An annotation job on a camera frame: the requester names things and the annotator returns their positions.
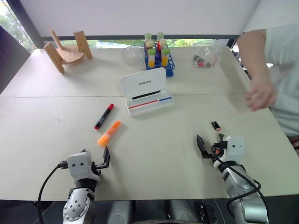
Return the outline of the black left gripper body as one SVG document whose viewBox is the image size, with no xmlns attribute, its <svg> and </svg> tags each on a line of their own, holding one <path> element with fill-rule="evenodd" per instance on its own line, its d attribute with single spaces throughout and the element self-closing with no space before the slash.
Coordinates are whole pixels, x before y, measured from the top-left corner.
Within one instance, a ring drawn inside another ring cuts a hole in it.
<svg viewBox="0 0 299 224">
<path fill-rule="evenodd" d="M 96 175 L 101 175 L 101 170 L 108 168 L 108 162 L 103 162 L 101 164 L 96 165 L 95 162 L 91 164 L 91 170 Z"/>
</svg>

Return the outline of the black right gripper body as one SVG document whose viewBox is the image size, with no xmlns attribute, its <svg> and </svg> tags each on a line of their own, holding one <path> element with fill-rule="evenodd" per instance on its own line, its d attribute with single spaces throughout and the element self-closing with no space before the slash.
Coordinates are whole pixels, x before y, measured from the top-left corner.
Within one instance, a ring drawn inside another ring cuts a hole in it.
<svg viewBox="0 0 299 224">
<path fill-rule="evenodd" d="M 226 141 L 216 142 L 211 146 L 211 153 L 208 153 L 205 145 L 203 145 L 202 157 L 205 159 L 211 159 L 212 161 L 216 161 L 224 155 L 225 148 L 227 148 Z"/>
</svg>

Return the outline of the person's bare hand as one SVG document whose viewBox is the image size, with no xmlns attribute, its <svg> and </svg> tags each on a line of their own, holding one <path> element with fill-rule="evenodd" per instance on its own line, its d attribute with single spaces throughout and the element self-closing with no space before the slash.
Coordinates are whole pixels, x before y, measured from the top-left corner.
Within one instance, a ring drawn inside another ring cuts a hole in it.
<svg viewBox="0 0 299 224">
<path fill-rule="evenodd" d="M 269 77 L 252 77 L 250 90 L 246 94 L 247 105 L 252 111 L 268 108 L 275 104 L 276 95 Z"/>
</svg>

